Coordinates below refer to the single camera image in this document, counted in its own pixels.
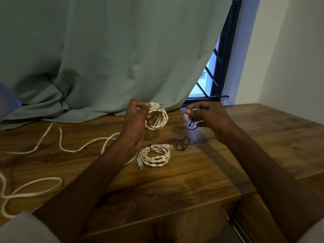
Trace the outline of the person's left hand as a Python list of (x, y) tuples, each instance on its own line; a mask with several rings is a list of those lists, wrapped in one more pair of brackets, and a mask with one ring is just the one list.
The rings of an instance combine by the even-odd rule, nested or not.
[(139, 150), (144, 139), (146, 122), (152, 122), (152, 116), (142, 115), (137, 111), (137, 103), (146, 103), (132, 99), (126, 110), (123, 127), (116, 142), (132, 152)]

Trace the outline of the person's right hand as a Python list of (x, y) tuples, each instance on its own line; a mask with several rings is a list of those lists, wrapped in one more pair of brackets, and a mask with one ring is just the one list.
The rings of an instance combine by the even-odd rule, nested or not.
[(222, 103), (200, 101), (190, 104), (186, 109), (202, 109), (203, 119), (192, 119), (192, 121), (203, 120), (197, 124), (197, 127), (211, 129), (219, 142), (226, 146), (229, 145), (231, 136), (238, 126), (230, 118)]

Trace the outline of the person's left forearm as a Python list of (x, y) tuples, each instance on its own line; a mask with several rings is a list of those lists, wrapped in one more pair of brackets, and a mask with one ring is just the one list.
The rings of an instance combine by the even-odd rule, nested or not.
[(75, 180), (32, 214), (61, 243), (74, 243), (108, 185), (139, 150), (138, 140), (120, 136)]

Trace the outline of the person's right forearm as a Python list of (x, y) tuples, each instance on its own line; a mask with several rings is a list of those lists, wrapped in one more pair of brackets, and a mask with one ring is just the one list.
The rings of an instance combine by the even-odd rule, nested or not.
[(230, 126), (215, 135), (244, 169), (288, 242), (324, 243), (324, 200), (239, 127)]

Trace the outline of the black window grille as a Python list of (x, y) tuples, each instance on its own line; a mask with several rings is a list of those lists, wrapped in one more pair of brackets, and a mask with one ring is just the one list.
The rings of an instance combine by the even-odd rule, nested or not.
[(223, 89), (232, 53), (241, 5), (242, 0), (232, 1), (219, 40), (211, 56), (211, 59), (215, 59), (215, 62), (212, 62), (214, 68), (212, 69), (207, 65), (205, 66), (204, 71), (206, 71), (207, 74), (206, 79), (211, 81), (211, 89), (203, 89), (201, 83), (197, 82), (196, 86), (202, 92), (202, 96), (188, 96), (181, 107), (186, 107), (191, 103), (198, 101), (221, 102), (223, 98), (229, 98), (229, 95), (223, 94)]

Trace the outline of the green curtain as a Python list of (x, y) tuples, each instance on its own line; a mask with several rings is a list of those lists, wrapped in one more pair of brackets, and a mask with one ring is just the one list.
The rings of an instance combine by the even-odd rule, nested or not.
[(120, 116), (131, 99), (180, 107), (232, 1), (0, 0), (0, 84), (22, 104), (0, 130)]

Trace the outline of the grey sleeve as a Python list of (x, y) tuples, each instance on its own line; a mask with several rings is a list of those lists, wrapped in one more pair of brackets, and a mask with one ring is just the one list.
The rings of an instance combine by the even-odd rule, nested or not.
[(29, 212), (0, 227), (0, 243), (61, 243), (51, 230)]

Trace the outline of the metal table rail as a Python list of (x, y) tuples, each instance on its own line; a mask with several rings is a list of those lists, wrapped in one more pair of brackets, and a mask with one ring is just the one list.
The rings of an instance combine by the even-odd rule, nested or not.
[(245, 230), (243, 225), (234, 214), (229, 215), (225, 210), (222, 210), (222, 212), (241, 243), (255, 243), (255, 241), (252, 239), (252, 237)]

